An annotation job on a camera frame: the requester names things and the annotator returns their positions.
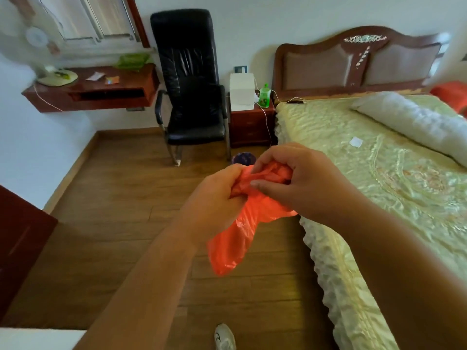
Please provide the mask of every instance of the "black leather chair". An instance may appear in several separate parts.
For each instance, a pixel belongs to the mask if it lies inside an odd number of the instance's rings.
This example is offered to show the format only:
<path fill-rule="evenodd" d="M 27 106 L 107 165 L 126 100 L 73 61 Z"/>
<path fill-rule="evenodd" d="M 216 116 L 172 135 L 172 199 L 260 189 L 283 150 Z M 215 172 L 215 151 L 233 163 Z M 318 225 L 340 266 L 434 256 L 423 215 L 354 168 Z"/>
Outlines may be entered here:
<path fill-rule="evenodd" d="M 225 89 L 219 85 L 211 14 L 201 9 L 158 12 L 151 15 L 151 27 L 167 88 L 157 95 L 155 117 L 175 165 L 180 165 L 182 146 L 212 141 L 225 140 L 230 159 Z M 165 94 L 173 106 L 167 127 L 161 116 Z"/>

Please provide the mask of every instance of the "foot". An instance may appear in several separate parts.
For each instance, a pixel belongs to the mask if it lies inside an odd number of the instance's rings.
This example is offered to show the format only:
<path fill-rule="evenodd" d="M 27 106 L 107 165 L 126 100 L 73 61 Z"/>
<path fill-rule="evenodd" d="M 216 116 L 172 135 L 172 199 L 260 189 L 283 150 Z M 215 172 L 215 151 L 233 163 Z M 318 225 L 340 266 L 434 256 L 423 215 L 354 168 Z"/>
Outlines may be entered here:
<path fill-rule="evenodd" d="M 237 350 L 234 334 L 224 323 L 219 324 L 214 330 L 214 343 L 216 350 Z"/>

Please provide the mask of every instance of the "window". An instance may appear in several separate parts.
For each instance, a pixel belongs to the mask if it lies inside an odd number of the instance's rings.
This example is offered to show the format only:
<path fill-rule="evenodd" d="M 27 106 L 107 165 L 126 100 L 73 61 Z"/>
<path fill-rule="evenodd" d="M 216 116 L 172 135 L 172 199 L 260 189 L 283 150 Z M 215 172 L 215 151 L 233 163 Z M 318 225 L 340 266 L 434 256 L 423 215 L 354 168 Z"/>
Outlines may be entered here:
<path fill-rule="evenodd" d="M 55 19 L 65 51 L 149 47 L 134 0 L 39 0 Z"/>

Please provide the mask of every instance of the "white pillow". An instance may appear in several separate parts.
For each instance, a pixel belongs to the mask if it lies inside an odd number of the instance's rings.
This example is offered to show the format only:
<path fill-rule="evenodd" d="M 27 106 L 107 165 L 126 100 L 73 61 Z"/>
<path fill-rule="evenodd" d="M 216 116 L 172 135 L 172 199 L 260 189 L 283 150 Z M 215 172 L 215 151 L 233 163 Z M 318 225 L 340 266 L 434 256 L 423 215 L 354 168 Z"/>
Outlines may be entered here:
<path fill-rule="evenodd" d="M 463 117 L 443 116 L 395 92 L 364 96 L 350 107 L 467 167 L 467 120 Z"/>

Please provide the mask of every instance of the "red plastic bag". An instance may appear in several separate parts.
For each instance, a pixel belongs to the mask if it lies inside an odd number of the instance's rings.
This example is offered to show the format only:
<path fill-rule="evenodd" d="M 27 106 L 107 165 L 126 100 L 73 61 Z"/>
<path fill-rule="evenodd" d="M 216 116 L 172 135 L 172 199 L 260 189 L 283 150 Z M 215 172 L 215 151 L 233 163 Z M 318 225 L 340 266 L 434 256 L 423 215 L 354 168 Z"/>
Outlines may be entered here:
<path fill-rule="evenodd" d="M 253 241 L 260 222 L 270 222 L 280 217 L 294 216 L 295 211 L 282 206 L 276 200 L 250 186 L 254 180 L 285 183 L 292 177 L 289 166 L 271 162 L 259 172 L 251 174 L 253 166 L 246 167 L 232 187 L 231 197 L 248 195 L 248 200 L 238 218 L 224 232 L 207 243 L 209 260 L 218 275 L 225 275 L 241 263 Z"/>

